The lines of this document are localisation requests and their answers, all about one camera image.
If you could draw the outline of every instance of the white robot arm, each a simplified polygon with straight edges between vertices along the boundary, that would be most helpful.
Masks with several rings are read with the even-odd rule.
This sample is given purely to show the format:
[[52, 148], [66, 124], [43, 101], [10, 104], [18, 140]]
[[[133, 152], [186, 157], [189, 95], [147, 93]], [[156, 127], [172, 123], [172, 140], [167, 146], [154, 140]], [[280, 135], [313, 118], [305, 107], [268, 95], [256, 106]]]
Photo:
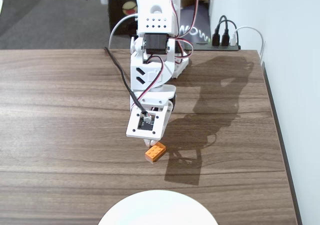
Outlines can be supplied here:
[[180, 0], [137, 0], [137, 6], [138, 38], [130, 44], [130, 81], [146, 113], [130, 98], [126, 135], [144, 139], [149, 147], [164, 135], [175, 106], [176, 87], [165, 83], [181, 74], [189, 58], [176, 52]]

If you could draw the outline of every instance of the red wire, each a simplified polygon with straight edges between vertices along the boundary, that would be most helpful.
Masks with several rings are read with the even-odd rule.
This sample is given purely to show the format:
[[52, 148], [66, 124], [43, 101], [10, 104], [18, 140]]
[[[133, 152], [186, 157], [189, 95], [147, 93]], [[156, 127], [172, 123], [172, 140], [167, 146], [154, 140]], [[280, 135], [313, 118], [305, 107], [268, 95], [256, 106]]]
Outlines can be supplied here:
[[164, 70], [164, 67], [165, 67], [165, 63], [164, 61], [162, 60], [161, 57], [159, 56], [150, 56], [146, 62], [148, 62], [151, 58], [159, 58], [161, 60], [161, 69], [159, 71], [159, 73], [157, 74], [157, 76], [155, 77], [155, 79], [152, 81], [152, 83], [141, 93], [141, 95], [138, 97], [138, 101], [153, 87], [153, 85], [157, 82], [157, 80], [159, 79], [160, 75], [162, 74], [163, 70]]
[[[188, 40], [186, 40], [186, 39], [184, 39], [184, 38], [176, 38], [176, 40], [178, 40], [178, 41], [183, 41], [183, 42], [185, 42], [185, 43], [187, 43], [187, 44], [190, 44], [191, 46], [192, 46], [192, 44], [191, 44], [191, 42], [189, 42]], [[193, 53], [193, 49], [192, 49], [192, 52], [190, 52], [189, 54], [187, 54], [187, 55], [183, 55], [183, 54], [181, 54], [182, 56], [175, 56], [177, 59], [186, 59], [186, 58], [189, 58], [190, 56], [191, 56], [191, 54]]]
[[178, 27], [178, 34], [177, 34], [176, 36], [174, 36], [174, 38], [178, 38], [178, 37], [179, 37], [179, 32], [180, 32], [178, 14], [177, 14], [177, 11], [176, 11], [176, 9], [175, 9], [175, 5], [174, 5], [173, 0], [170, 0], [170, 1], [171, 1], [172, 10], [173, 10], [174, 15], [175, 15], [175, 18], [176, 18], [176, 25], [177, 25], [177, 27]]
[[194, 11], [193, 11], [193, 18], [192, 18], [192, 23], [191, 23], [191, 26], [190, 28], [188, 29], [188, 31], [179, 36], [179, 38], [182, 38], [184, 37], [185, 35], [187, 35], [188, 33], [190, 33], [191, 29], [194, 27], [195, 23], [196, 23], [196, 17], [197, 17], [197, 13], [198, 13], [198, 5], [199, 5], [199, 0], [195, 0], [195, 5], [194, 5]]

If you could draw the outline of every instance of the white plate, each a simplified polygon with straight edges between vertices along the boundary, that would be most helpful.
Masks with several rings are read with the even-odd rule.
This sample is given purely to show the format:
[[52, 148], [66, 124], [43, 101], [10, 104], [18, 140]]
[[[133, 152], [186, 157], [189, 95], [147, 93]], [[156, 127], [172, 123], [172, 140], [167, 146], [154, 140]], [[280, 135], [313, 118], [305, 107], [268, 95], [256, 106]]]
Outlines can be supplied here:
[[149, 190], [114, 205], [98, 225], [218, 225], [199, 202], [174, 191]]

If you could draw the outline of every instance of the floor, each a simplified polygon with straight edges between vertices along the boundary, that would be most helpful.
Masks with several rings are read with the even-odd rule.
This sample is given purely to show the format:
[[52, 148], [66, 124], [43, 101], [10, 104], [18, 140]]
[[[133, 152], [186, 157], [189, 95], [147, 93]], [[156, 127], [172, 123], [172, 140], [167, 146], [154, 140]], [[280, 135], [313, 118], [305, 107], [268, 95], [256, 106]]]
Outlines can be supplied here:
[[[100, 0], [4, 0], [0, 49], [100, 49], [110, 36], [108, 7]], [[127, 35], [113, 47], [130, 47]]]

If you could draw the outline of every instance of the white wire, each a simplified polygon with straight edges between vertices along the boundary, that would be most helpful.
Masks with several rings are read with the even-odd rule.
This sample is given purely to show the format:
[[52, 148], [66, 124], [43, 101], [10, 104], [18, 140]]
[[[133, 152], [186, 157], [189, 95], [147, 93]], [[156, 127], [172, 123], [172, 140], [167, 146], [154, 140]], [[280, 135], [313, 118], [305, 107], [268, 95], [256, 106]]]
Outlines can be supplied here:
[[[163, 65], [163, 69], [160, 70], [159, 73], [162, 74], [162, 72], [164, 71], [165, 62], [163, 61], [163, 59], [162, 59], [161, 57], [159, 57], [159, 58], [160, 58], [160, 61], [161, 61], [161, 66]], [[140, 96], [137, 98], [138, 101], [140, 101], [151, 89], [153, 89], [153, 87], [155, 86], [155, 84], [157, 83], [157, 81], [159, 80], [159, 78], [160, 78], [160, 76], [157, 78], [156, 81], [154, 81], [154, 84], [152, 85], [152, 87], [150, 87], [148, 90], [144, 90], [144, 91], [141, 93], [141, 94], [143, 94], [142, 97], [140, 97], [140, 96], [141, 96], [141, 94], [140, 94]]]
[[184, 58], [186, 59], [186, 58], [190, 57], [191, 54], [194, 52], [193, 44], [191, 42], [189, 42], [188, 40], [185, 40], [184, 38], [176, 38], [175, 40], [180, 41], [180, 42], [184, 42], [184, 43], [189, 44], [191, 46], [191, 52], [187, 55], [187, 57], [184, 57]]
[[260, 58], [262, 58], [262, 54], [263, 54], [264, 46], [265, 46], [265, 40], [264, 40], [264, 36], [262, 35], [262, 33], [258, 29], [254, 28], [252, 26], [240, 26], [234, 31], [234, 34], [236, 34], [236, 32], [238, 30], [240, 30], [240, 29], [253, 29], [253, 30], [257, 31], [260, 34], [261, 40], [262, 40], [262, 45], [261, 45], [261, 49], [260, 49], [259, 55], [260, 55]]
[[137, 13], [135, 13], [135, 14], [130, 14], [130, 15], [128, 15], [128, 16], [125, 16], [124, 18], [122, 18], [122, 19], [114, 26], [114, 28], [112, 29], [112, 32], [110, 33], [109, 49], [111, 48], [112, 37], [113, 37], [115, 31], [117, 30], [117, 28], [119, 27], [119, 25], [122, 24], [125, 20], [130, 19], [130, 18], [135, 18], [135, 17], [137, 17], [137, 16], [138, 16]]
[[190, 29], [183, 35], [179, 36], [179, 38], [183, 38], [184, 36], [186, 36], [187, 34], [189, 34], [192, 30], [192, 28], [195, 26], [195, 23], [196, 23], [196, 19], [197, 19], [197, 14], [198, 14], [198, 6], [199, 6], [199, 0], [195, 0], [195, 5], [194, 5], [194, 17], [193, 17], [193, 20], [192, 20], [192, 24], [191, 24], [191, 27]]

